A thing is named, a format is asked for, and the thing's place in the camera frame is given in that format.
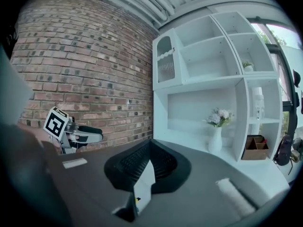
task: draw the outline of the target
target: black basket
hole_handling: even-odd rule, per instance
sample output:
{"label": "black basket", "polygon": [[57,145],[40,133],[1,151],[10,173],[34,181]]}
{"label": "black basket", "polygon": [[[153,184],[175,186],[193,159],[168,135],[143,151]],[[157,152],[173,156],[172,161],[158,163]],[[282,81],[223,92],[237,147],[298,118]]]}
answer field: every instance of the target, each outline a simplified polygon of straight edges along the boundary
{"label": "black basket", "polygon": [[105,163],[104,171],[115,188],[133,192],[149,160],[156,179],[151,187],[152,194],[174,192],[187,180],[191,171],[191,164],[183,155],[156,140],[146,140],[111,157]]}

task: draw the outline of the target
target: backpack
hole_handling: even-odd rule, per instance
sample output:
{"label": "backpack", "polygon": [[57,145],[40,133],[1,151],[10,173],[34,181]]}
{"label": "backpack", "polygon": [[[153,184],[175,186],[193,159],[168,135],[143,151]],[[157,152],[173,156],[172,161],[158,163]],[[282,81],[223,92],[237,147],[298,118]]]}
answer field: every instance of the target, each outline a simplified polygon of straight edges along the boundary
{"label": "backpack", "polygon": [[280,165],[285,166],[290,161],[290,156],[292,154],[292,138],[289,135],[285,135],[278,147],[274,161]]}

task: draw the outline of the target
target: window frame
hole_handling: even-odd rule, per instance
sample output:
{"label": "window frame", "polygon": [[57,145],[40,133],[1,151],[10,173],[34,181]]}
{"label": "window frame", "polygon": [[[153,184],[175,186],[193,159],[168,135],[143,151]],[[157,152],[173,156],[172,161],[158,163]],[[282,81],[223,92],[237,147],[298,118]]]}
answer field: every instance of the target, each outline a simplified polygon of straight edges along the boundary
{"label": "window frame", "polygon": [[287,81],[289,83],[289,89],[290,89],[290,100],[291,101],[284,101],[283,102],[283,112],[289,112],[289,120],[288,120],[288,129],[287,129],[287,134],[294,139],[294,132],[296,129],[296,125],[297,125],[297,114],[296,114],[296,109],[297,109],[297,105],[296,105],[296,92],[295,92],[295,88],[294,88],[294,81],[293,81],[293,76],[292,76],[292,72],[291,69],[289,67],[288,61],[286,59],[286,56],[279,44],[279,42],[277,41],[277,39],[274,37],[273,33],[270,31],[270,29],[267,27],[267,24],[271,24],[271,25],[276,25],[276,26],[281,26],[287,29],[290,29],[294,32],[295,29],[293,27],[290,27],[286,24],[274,21],[274,20],[270,20],[270,19],[261,19],[260,17],[255,17],[255,18],[247,18],[247,20],[250,23],[257,23],[259,25],[261,25],[261,29],[263,30],[263,32],[266,34],[266,36],[269,38],[269,40],[272,42],[274,41],[274,44],[265,44],[266,47],[268,48],[269,52],[271,54],[276,54],[277,56],[280,57],[280,59],[282,60],[282,63],[284,65],[284,69],[286,72],[286,76],[287,76]]}

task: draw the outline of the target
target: tree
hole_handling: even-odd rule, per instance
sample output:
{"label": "tree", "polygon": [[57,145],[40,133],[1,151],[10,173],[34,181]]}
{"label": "tree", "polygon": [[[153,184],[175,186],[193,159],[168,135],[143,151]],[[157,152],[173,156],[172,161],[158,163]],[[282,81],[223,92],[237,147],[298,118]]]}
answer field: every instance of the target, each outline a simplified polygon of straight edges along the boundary
{"label": "tree", "polygon": [[[275,32],[273,30],[270,30],[270,31],[273,34],[273,36],[276,38],[276,40],[278,41],[278,43],[280,45],[287,45],[285,39],[280,38],[279,36],[275,35]],[[264,42],[266,44],[270,44],[269,39],[267,38],[266,34],[263,31],[258,31],[258,34],[261,36],[261,38],[264,40]]]}

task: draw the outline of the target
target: small white pot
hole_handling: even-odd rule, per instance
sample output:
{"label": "small white pot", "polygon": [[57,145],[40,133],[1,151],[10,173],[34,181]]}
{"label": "small white pot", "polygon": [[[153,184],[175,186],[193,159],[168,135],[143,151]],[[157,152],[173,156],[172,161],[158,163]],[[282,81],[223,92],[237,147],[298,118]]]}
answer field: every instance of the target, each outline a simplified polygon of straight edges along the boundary
{"label": "small white pot", "polygon": [[250,65],[250,66],[245,67],[244,71],[245,72],[251,72],[251,71],[254,71],[254,68],[252,67],[252,65]]}
{"label": "small white pot", "polygon": [[208,151],[212,154],[218,153],[222,149],[222,127],[214,129],[214,134],[208,142]]}

